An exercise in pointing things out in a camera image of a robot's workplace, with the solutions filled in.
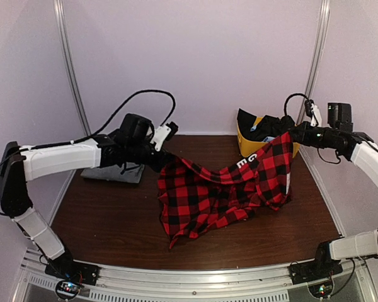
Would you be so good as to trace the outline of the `red black plaid shirt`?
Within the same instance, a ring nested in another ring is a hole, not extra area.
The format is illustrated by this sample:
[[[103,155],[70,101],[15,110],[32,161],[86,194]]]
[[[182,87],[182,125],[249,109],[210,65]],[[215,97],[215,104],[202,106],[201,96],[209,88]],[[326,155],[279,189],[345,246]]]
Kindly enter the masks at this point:
[[[157,181],[169,245],[247,220],[258,208],[278,211],[292,198],[293,149],[292,137],[284,133],[219,171],[173,156]]]

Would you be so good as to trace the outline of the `yellow plastic bin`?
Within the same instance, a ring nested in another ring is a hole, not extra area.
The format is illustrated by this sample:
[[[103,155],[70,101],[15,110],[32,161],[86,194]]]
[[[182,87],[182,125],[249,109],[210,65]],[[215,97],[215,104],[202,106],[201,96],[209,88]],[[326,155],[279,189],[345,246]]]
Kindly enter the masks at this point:
[[[253,122],[253,126],[257,125],[263,118],[262,117],[256,117],[255,121]],[[256,152],[257,150],[263,148],[265,145],[268,144],[268,142],[256,142],[246,139],[243,134],[241,133],[241,130],[239,129],[239,123],[237,122],[237,140],[238,140],[238,146],[240,154],[243,157],[248,157],[252,153]],[[293,158],[297,155],[299,149],[300,149],[299,143],[293,143]]]

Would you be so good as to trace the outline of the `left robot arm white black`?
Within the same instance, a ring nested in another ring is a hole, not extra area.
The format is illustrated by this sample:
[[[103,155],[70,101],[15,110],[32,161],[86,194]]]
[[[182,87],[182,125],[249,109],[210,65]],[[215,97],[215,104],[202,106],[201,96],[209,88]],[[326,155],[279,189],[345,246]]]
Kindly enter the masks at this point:
[[[127,114],[119,128],[108,135],[98,133],[76,141],[21,147],[7,144],[0,163],[0,206],[2,215],[12,219],[48,258],[64,279],[72,279],[78,266],[62,240],[34,208],[27,182],[39,177],[78,169],[118,166],[122,172],[148,165],[155,171],[168,157],[163,143],[178,131],[173,123],[154,127],[151,120]]]

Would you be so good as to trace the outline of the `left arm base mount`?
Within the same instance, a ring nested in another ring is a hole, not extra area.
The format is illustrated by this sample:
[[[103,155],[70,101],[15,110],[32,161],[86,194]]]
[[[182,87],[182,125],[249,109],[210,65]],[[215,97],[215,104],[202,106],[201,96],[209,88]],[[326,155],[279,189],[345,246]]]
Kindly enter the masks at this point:
[[[94,286],[98,280],[100,268],[93,264],[83,264],[74,262],[71,270],[66,272],[56,268],[52,264],[47,264],[45,273],[59,278],[55,284],[55,294],[61,300],[71,300],[76,298],[86,285]]]

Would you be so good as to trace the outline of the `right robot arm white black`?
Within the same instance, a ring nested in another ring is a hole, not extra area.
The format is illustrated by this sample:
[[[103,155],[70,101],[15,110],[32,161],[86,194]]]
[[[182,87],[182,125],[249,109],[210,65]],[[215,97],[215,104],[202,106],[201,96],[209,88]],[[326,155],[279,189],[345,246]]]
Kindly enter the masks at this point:
[[[293,127],[293,141],[318,150],[330,148],[340,163],[342,157],[363,171],[378,188],[378,146],[364,132],[353,131],[352,107],[348,103],[328,103],[328,127],[321,126],[319,108],[305,100],[309,121]],[[322,278],[335,266],[335,261],[354,258],[378,258],[378,228],[374,231],[322,243],[317,259],[311,262],[314,277]]]

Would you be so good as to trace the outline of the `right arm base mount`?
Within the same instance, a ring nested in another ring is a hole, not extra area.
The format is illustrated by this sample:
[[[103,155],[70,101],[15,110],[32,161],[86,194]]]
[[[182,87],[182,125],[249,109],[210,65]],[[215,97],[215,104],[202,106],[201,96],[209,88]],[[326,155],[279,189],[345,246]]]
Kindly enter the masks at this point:
[[[288,270],[293,285],[305,283],[309,294],[320,300],[329,298],[334,293],[333,277],[343,272],[339,261],[320,264],[316,260],[292,262]]]

